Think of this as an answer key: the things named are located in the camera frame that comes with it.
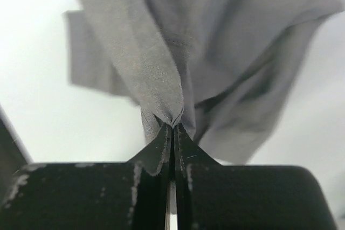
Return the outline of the grey long sleeve shirt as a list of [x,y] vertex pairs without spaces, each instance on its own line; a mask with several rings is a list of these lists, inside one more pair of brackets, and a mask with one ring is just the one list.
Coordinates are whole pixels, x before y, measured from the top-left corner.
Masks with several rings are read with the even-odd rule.
[[318,27],[342,0],[80,0],[68,11],[71,82],[128,96],[147,142],[182,124],[243,164],[277,124]]

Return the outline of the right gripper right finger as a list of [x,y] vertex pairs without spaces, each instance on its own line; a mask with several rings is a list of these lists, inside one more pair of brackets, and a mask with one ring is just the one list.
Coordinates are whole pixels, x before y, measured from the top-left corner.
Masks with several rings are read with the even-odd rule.
[[221,165],[174,128],[179,229],[336,229],[316,178],[300,166]]

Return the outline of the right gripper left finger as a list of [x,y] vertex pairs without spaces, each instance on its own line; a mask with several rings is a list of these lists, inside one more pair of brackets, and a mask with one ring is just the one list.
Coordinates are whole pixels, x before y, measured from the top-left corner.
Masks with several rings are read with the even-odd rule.
[[16,172],[1,229],[168,229],[171,128],[129,161],[34,163]]

